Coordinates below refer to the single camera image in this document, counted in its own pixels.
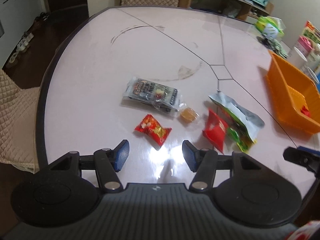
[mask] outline table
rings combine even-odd
[[[212,147],[202,136],[208,95],[221,90],[258,114],[265,127],[250,156],[292,182],[304,196],[315,181],[305,168],[285,161],[283,150],[303,145],[319,149],[317,136],[304,138],[276,121],[264,75],[270,55],[254,26],[215,14],[162,7],[109,8],[82,24],[60,46],[41,87],[36,144],[40,168],[69,151],[93,154],[129,140],[130,155],[118,173],[128,182],[175,183],[188,187],[194,173],[181,144]],[[200,119],[186,127],[156,109],[122,100],[133,76],[179,89]],[[160,149],[133,132],[151,113],[172,132]],[[226,140],[224,154],[233,148]],[[217,171],[214,186],[229,171]],[[83,178],[97,186],[94,171]]]

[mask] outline wooden cabinet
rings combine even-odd
[[[39,0],[0,0],[0,23],[4,30],[0,37],[0,68],[40,13]]]

